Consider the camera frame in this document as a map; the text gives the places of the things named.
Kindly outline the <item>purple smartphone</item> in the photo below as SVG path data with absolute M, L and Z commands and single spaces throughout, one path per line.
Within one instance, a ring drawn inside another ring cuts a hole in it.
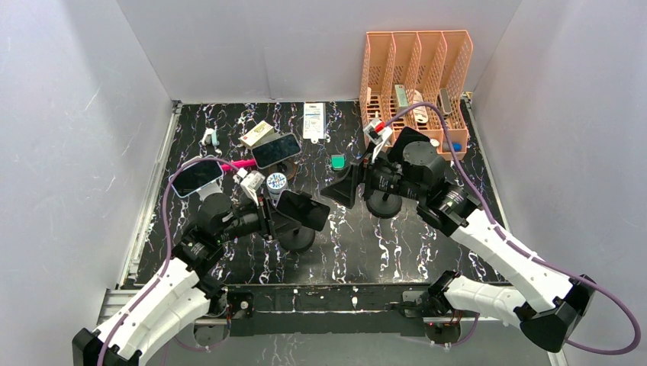
M 313 200 L 307 193 L 289 190 L 280 194 L 275 207 L 280 214 L 318 232 L 324 229 L 330 214 L 328 205 Z

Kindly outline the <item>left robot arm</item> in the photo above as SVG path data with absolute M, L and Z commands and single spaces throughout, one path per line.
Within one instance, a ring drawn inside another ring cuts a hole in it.
M 309 194 L 289 190 L 276 203 L 259 197 L 234 204 L 226 194 L 208 195 L 150 281 L 96 329 L 73 337 L 73 364 L 145 365 L 195 320 L 228 313 L 224 285 L 210 274 L 227 242 L 251 234 L 294 242 L 296 231 L 323 229 L 329 212 Z

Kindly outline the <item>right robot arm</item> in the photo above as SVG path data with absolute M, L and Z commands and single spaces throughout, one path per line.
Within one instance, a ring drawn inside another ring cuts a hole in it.
M 370 146 L 369 151 L 367 162 L 350 163 L 321 194 L 353 207 L 363 187 L 371 214 L 385 219 L 399 213 L 403 199 L 415 201 L 425 224 L 473 251 L 507 280 L 494 286 L 446 271 L 417 298 L 405 298 L 404 313 L 473 312 L 515 326 L 548 352 L 560 351 L 594 295 L 589 283 L 539 265 L 523 255 L 522 246 L 511 247 L 510 234 L 490 222 L 476 196 L 446 178 L 448 162 L 427 136 L 405 128 L 390 149 Z

